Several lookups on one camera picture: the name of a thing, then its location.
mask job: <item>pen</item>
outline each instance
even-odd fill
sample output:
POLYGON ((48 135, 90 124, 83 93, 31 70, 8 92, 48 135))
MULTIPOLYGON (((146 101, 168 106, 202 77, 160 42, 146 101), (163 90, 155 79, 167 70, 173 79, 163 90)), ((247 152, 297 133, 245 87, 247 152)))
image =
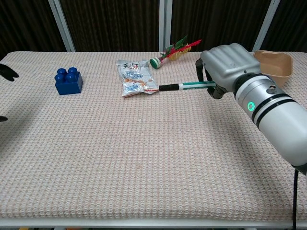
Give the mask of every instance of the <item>pen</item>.
POLYGON ((196 81, 196 82, 186 82, 179 84, 160 85, 159 91, 194 90, 194 89, 206 89, 209 87, 215 87, 215 82, 196 81))

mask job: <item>woven mat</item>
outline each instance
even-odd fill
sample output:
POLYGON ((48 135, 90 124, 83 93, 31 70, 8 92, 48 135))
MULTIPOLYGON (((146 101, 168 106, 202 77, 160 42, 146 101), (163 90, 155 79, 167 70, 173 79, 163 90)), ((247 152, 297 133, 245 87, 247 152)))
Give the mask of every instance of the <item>woven mat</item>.
MULTIPOLYGON (((284 90, 307 108, 307 54, 289 53, 284 90)), ((0 217, 290 220, 294 169, 257 130, 233 94, 206 90, 121 97, 115 62, 158 53, 13 52, 1 63, 0 217), (75 66, 81 94, 59 96, 54 76, 75 66)), ((196 81, 188 53, 158 84, 196 81)), ((299 177, 298 219, 307 219, 299 177)))

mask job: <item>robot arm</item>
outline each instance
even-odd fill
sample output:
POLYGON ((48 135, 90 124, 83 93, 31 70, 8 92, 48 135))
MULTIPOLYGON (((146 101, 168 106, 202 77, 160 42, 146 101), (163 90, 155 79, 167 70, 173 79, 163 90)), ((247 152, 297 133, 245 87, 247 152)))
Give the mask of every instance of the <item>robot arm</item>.
POLYGON ((203 51, 196 62, 199 79, 205 67, 209 81, 216 83, 208 93, 214 99, 233 92, 258 129, 291 165, 307 173, 307 111, 282 91, 260 63, 241 45, 233 43, 203 51))

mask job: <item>plastic packet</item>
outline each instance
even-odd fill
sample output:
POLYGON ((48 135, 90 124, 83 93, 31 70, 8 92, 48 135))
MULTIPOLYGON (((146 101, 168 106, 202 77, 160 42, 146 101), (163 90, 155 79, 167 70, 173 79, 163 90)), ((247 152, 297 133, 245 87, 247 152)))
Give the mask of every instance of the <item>plastic packet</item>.
POLYGON ((149 72, 148 61, 128 62, 118 60, 116 65, 123 84, 122 97, 132 96, 141 92, 153 94, 159 90, 149 72))

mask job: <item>black band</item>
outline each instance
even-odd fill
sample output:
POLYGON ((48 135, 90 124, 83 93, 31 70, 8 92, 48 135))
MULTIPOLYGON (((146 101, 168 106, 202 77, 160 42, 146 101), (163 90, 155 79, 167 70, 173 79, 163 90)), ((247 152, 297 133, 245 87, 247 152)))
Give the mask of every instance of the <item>black band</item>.
POLYGON ((279 102, 275 102, 274 104, 272 104, 271 106, 269 106, 268 108, 266 108, 262 114, 260 114, 260 116, 258 117, 257 119, 257 123, 256 123, 256 126, 257 128, 259 128, 259 124, 260 124, 260 121, 262 120, 262 118, 269 112, 271 111, 273 108, 276 108, 277 106, 281 105, 281 104, 284 104, 284 103, 287 103, 287 102, 296 102, 295 100, 293 99, 284 99, 284 100, 281 100, 279 102))
POLYGON ((252 79, 253 77, 260 76, 260 75, 263 75, 263 74, 262 73, 258 73, 258 74, 248 73, 248 74, 242 75, 238 80, 236 80, 235 92, 234 92, 235 98, 236 98, 236 92, 246 81, 248 81, 249 79, 252 79))
POLYGON ((271 100, 273 100, 273 99, 275 99, 275 98, 279 98, 279 97, 290 97, 290 96, 289 96, 288 94, 286 94, 286 93, 280 93, 280 94, 273 95, 272 97, 269 97, 268 99, 265 99, 263 102, 261 102, 261 103, 256 107, 256 109, 254 110, 253 114, 251 115, 251 120, 252 120, 253 122, 255 122, 254 119, 255 119, 255 116, 256 116, 257 112, 258 112, 266 103, 268 103, 269 101, 271 101, 271 100))

